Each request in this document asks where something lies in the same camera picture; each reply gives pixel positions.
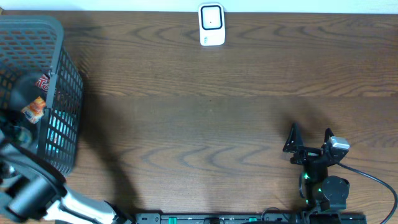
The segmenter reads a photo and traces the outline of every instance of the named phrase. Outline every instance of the white background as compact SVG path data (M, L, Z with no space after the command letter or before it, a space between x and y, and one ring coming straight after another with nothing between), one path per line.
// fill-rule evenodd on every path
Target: white background
M226 12L398 13L398 0L219 0ZM3 9L197 12L204 0L1 0Z

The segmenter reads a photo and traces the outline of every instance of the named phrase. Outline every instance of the plastic basket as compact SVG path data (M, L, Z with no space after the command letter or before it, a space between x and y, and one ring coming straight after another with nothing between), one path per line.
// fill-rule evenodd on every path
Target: plastic basket
M0 16L0 108L20 111L31 103L42 94L34 84L43 73L47 108L31 150L67 175L75 163L83 82L63 47L63 27L49 16Z

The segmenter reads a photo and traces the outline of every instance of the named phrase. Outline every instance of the orange snack wrapper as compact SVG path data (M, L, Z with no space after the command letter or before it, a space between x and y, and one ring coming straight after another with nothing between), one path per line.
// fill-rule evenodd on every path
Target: orange snack wrapper
M29 105L22 109L22 113L32 123L35 124L43 117L43 109L45 108L45 101L41 97L37 97L36 100L31 102Z

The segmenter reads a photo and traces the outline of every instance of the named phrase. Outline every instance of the white device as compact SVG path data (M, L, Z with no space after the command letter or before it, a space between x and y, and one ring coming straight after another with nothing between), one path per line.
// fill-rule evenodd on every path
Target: white device
M221 45L225 42L224 8L218 3L199 7L200 43L203 46Z

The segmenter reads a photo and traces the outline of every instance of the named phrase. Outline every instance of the tabletop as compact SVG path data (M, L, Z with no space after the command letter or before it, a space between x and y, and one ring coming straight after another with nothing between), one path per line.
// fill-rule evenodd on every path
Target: tabletop
M226 13L225 44L202 47L197 13L5 14L65 29L86 80L67 182L89 197L131 213L299 209L302 167L282 152L293 122L313 147L331 128L351 144L342 163L398 189L398 15ZM329 175L350 182L346 211L391 210L379 183Z

